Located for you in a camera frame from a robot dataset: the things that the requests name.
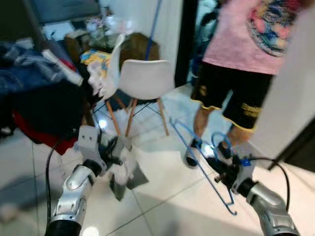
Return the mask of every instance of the black cable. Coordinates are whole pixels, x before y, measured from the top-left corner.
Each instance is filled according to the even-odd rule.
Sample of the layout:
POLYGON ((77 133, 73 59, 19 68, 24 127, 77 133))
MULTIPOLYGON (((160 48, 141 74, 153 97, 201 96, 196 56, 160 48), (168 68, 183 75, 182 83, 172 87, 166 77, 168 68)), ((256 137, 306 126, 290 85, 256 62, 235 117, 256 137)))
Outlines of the black cable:
POLYGON ((268 157, 250 157, 249 158, 250 161, 256 161, 256 160, 265 160, 265 161, 271 161, 273 162, 276 166, 280 167, 280 169, 282 170, 284 177, 285 177, 285 181, 286 181, 286 211, 289 211, 289 205, 290 205, 290 183, 289 183, 289 178, 287 176, 286 171, 284 170, 284 168, 279 165, 279 163, 271 158, 268 157))
POLYGON ((50 194, 50 183, 49 183, 49 165, 50 165, 50 159, 52 157, 52 154, 54 150, 58 147, 58 145, 63 141, 63 139, 59 139, 55 145, 51 148, 50 153, 48 154, 47 161, 46 161, 46 170, 45 170, 45 176, 46 176, 46 197, 47 197, 47 226, 50 223, 51 220, 51 194, 50 194))

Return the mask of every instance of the pink t-shirt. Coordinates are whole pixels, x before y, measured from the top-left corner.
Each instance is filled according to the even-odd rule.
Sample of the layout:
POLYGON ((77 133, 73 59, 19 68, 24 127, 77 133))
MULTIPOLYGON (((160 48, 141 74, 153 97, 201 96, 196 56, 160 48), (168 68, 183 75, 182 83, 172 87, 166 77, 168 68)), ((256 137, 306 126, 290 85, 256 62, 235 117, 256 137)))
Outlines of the pink t-shirt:
POLYGON ((259 0, 230 0, 219 15, 219 25, 203 61, 222 67, 276 75, 282 57, 261 50, 248 29, 248 17, 259 0))

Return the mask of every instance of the chair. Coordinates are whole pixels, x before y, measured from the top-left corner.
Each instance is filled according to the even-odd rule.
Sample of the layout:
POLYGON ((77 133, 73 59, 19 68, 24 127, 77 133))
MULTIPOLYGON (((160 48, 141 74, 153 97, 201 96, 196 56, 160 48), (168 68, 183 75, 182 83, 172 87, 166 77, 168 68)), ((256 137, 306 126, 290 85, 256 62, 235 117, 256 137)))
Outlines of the chair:
POLYGON ((166 60, 126 60, 121 71, 120 89, 132 97, 132 108, 126 129, 129 135, 132 118, 138 99, 157 99, 164 129, 168 136, 161 96, 174 88, 173 70, 166 60))
POLYGON ((106 95, 103 96, 102 100, 105 102, 106 107, 111 115, 111 118, 113 120, 116 132, 118 135, 121 135, 120 128, 118 126, 117 120, 115 118, 112 106, 110 105, 109 98, 114 97, 114 99, 118 102, 118 104, 127 112, 127 108, 124 105, 124 103, 121 101, 121 99, 115 95, 118 87, 119 87, 119 81, 120 81, 120 72, 119 72, 119 57, 120 57, 120 50, 121 45, 125 40, 125 36, 123 34, 120 34, 117 38, 114 50, 111 54, 111 59, 109 61, 108 70, 106 73, 106 80, 111 81, 113 86, 110 87, 109 90, 106 91, 106 95))

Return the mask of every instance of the black shorts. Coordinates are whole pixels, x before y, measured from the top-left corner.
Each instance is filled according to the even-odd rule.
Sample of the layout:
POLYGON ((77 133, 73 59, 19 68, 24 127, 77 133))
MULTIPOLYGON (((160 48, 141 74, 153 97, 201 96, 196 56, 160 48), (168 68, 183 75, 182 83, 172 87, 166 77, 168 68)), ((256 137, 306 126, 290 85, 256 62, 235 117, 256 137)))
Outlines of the black shorts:
POLYGON ((191 98, 201 102, 204 109, 219 110, 229 91, 233 91, 223 116, 234 125, 253 131, 272 77, 203 62, 191 98))

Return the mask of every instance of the white wall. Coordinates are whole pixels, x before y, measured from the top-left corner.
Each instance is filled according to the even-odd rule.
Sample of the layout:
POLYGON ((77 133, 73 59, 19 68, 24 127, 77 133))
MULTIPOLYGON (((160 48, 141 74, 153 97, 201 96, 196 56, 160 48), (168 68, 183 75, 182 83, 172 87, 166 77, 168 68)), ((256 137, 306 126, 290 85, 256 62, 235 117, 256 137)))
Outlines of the white wall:
POLYGON ((315 7, 301 16, 251 143, 275 158, 315 116, 315 7))
MULTIPOLYGON (((179 43, 183 0, 163 0, 154 41, 160 45, 161 59, 169 60, 174 69, 179 43)), ((132 20, 135 31, 150 36, 158 0, 101 0, 114 13, 126 20, 132 20)))

